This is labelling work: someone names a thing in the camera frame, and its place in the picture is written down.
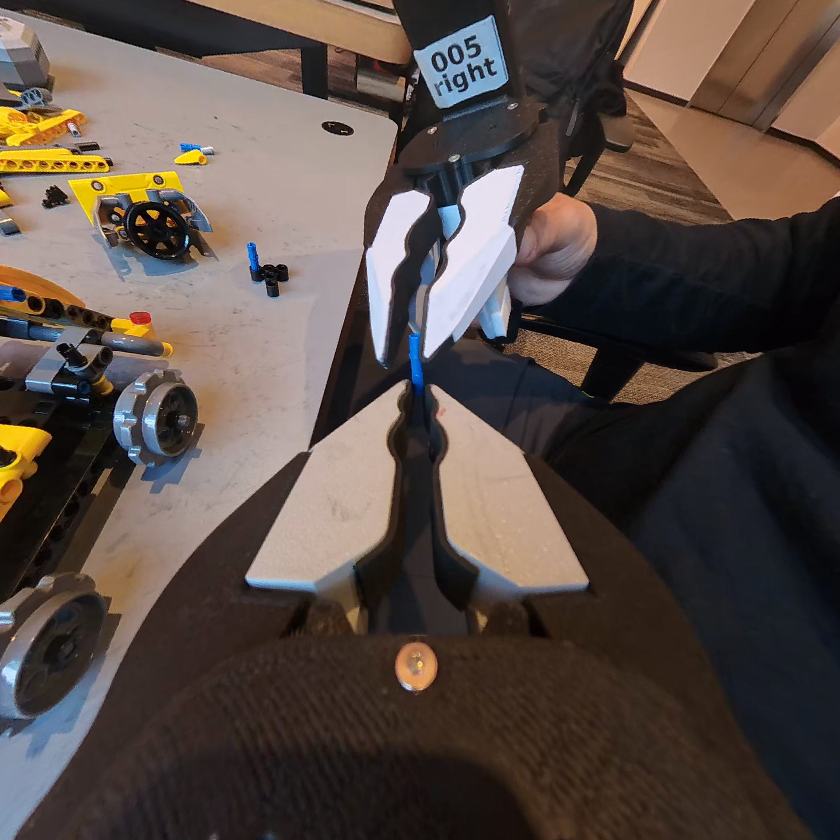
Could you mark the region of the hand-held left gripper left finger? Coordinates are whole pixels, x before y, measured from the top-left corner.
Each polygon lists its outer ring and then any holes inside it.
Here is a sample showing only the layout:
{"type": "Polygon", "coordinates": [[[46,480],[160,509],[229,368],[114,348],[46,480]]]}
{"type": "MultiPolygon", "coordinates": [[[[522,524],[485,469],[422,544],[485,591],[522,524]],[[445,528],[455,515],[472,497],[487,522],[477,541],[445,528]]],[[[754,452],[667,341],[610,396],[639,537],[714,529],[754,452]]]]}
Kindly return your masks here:
{"type": "Polygon", "coordinates": [[[406,435],[413,387],[399,381],[307,452],[246,575],[372,614],[402,568],[406,435]]]}

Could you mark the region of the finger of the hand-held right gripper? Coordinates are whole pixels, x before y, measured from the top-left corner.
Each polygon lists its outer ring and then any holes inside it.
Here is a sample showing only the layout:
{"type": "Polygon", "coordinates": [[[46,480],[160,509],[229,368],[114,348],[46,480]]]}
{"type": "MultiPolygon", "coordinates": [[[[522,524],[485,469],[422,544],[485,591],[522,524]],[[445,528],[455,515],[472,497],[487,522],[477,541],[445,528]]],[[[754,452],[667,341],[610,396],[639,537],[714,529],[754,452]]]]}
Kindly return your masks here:
{"type": "Polygon", "coordinates": [[[428,192],[391,196],[365,250],[371,337],[375,358],[393,365],[421,286],[424,261],[438,242],[438,210],[428,192]]]}
{"type": "Polygon", "coordinates": [[[423,361],[432,360],[447,341],[458,341],[475,320],[492,340],[508,335],[507,275],[518,252],[510,217],[523,173],[523,164],[503,166],[462,189],[460,224],[445,242],[423,300],[423,361]]]}

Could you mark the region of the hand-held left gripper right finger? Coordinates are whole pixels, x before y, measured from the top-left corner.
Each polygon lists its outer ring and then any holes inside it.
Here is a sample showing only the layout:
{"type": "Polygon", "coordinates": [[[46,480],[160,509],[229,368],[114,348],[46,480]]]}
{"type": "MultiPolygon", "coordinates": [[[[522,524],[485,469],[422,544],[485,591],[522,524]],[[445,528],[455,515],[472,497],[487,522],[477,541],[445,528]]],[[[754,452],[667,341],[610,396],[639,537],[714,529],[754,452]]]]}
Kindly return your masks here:
{"type": "Polygon", "coordinates": [[[437,385],[425,391],[434,451],[434,575],[461,611],[583,592],[590,579],[519,446],[437,385]]]}

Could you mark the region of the person's right hand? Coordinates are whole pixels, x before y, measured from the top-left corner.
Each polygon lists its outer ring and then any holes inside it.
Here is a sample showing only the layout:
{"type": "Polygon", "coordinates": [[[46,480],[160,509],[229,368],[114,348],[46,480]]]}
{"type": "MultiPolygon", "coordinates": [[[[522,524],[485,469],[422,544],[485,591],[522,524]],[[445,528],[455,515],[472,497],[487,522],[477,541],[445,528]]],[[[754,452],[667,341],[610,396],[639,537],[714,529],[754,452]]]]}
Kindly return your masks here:
{"type": "Polygon", "coordinates": [[[555,194],[531,215],[518,256],[507,273],[511,298],[541,307],[562,295],[590,261],[597,243],[592,208],[555,194]]]}

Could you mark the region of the black backpack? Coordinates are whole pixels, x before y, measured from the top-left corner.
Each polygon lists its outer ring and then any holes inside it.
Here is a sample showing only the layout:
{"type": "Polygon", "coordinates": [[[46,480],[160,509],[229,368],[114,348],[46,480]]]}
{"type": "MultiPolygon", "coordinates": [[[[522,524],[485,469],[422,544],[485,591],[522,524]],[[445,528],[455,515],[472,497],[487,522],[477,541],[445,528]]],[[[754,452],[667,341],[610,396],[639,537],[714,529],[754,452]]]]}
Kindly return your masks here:
{"type": "Polygon", "coordinates": [[[577,160],[563,192],[575,196],[602,153],[625,153],[635,129],[617,54],[633,1],[515,1],[511,31],[528,94],[560,124],[560,168],[577,160]]]}

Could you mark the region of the black office chair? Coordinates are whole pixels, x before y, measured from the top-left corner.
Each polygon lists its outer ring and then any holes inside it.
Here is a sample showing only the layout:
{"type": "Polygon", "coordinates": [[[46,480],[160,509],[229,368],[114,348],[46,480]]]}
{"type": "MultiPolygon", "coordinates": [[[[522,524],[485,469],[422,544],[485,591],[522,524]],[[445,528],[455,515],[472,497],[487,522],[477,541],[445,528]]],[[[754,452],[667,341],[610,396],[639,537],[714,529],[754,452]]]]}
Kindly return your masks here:
{"type": "MultiPolygon", "coordinates": [[[[630,93],[626,116],[603,118],[607,146],[581,183],[576,198],[618,210],[633,209],[680,224],[722,224],[731,220],[676,148],[655,127],[630,93]]],[[[534,332],[535,318],[523,317],[514,352],[533,357],[590,396],[626,403],[666,399],[682,386],[716,370],[708,353],[677,353],[660,364],[645,351],[597,349],[577,339],[534,332]]]]}

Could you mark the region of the wooden table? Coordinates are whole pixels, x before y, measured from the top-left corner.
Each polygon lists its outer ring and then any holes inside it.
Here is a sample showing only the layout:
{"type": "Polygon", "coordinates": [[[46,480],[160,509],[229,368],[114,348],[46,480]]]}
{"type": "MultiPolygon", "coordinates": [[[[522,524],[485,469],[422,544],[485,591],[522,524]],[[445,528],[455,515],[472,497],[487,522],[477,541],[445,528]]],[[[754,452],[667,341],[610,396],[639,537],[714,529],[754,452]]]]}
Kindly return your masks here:
{"type": "Polygon", "coordinates": [[[391,1],[194,1],[194,5],[303,37],[300,47],[304,94],[329,95],[328,47],[369,59],[361,93],[403,102],[413,49],[391,1]]]}

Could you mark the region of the yellow toy brick car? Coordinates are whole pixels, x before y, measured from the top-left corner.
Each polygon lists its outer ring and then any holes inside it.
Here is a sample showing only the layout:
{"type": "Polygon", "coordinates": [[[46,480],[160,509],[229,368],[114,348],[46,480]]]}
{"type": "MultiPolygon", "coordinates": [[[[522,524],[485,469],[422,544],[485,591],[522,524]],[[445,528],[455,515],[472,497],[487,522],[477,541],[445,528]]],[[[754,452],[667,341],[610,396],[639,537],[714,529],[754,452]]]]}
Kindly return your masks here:
{"type": "Polygon", "coordinates": [[[2,338],[45,342],[26,372],[2,373],[1,714],[30,721],[87,673],[109,614],[95,581],[57,572],[102,472],[160,468],[193,442],[198,402],[167,367],[114,384],[116,352],[172,355],[151,317],[113,318],[51,281],[2,266],[2,338]]]}

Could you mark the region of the yellow grey wheel assembly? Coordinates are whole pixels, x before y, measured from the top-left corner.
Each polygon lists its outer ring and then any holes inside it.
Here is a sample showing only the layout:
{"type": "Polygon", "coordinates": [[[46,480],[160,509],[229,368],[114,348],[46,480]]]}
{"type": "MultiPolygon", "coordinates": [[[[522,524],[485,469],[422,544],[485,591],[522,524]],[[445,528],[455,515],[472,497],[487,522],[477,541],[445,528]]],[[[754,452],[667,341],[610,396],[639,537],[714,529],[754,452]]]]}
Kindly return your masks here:
{"type": "Polygon", "coordinates": [[[68,185],[108,247],[131,245],[164,261],[184,260],[191,249],[212,255],[203,235],[213,227],[174,171],[73,178],[68,185]]]}

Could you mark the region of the pile of yellow beams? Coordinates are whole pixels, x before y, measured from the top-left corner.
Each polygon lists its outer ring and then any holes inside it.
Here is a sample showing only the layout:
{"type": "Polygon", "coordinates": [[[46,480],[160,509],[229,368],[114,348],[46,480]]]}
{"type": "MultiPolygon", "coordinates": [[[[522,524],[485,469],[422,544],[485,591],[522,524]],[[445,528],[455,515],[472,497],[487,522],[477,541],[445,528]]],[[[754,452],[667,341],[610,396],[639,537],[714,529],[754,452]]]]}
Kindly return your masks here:
{"type": "Polygon", "coordinates": [[[69,124],[83,125],[87,117],[74,109],[40,117],[11,107],[1,107],[1,172],[110,172],[112,161],[99,154],[84,154],[57,145],[69,124]]]}

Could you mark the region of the grey battery box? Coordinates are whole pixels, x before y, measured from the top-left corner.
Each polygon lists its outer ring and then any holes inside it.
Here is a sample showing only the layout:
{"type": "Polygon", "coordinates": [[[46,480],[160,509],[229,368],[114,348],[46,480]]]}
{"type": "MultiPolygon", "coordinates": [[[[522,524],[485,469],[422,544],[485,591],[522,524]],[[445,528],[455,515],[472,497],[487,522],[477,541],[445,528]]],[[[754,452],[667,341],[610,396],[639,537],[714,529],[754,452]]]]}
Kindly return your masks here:
{"type": "Polygon", "coordinates": [[[1,16],[1,102],[5,107],[46,107],[55,84],[49,58],[35,31],[1,16]]]}

